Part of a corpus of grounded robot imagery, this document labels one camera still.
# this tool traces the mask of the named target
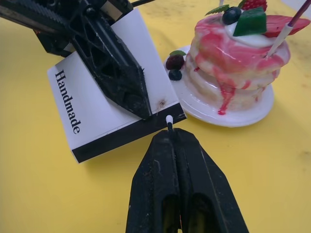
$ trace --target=mint leaf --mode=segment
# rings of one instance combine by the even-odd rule
[[[238,7],[239,7],[239,8],[242,8],[243,5],[246,3],[246,1],[247,1],[247,0],[242,0],[242,1],[240,2],[240,4],[238,5]]]
[[[223,5],[223,6],[219,6],[209,12],[206,13],[206,16],[207,15],[210,15],[210,14],[214,14],[214,13],[220,13],[220,12],[223,12],[223,11],[226,11],[229,9],[229,4],[228,5]]]
[[[187,55],[185,52],[181,51],[181,50],[175,50],[173,52],[170,53],[170,56],[173,56],[173,55],[182,55],[182,56],[185,56]]]

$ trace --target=green candy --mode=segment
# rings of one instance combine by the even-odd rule
[[[233,36],[263,34],[265,32],[267,32],[267,15],[262,7],[258,7],[241,14]]]

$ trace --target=white plastic tip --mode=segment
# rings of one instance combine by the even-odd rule
[[[173,117],[171,115],[167,115],[166,116],[166,124],[173,124]]]

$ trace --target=yellow table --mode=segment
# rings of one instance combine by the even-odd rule
[[[162,60],[189,44],[195,23],[217,5],[156,0],[140,7]],[[269,0],[267,13],[294,10]],[[176,124],[226,174],[252,233],[311,232],[310,36],[311,26],[288,38],[292,59],[263,121],[237,129],[192,117]],[[60,60],[31,30],[0,19],[0,232],[124,233],[132,177],[152,135],[78,165],[46,74]]]

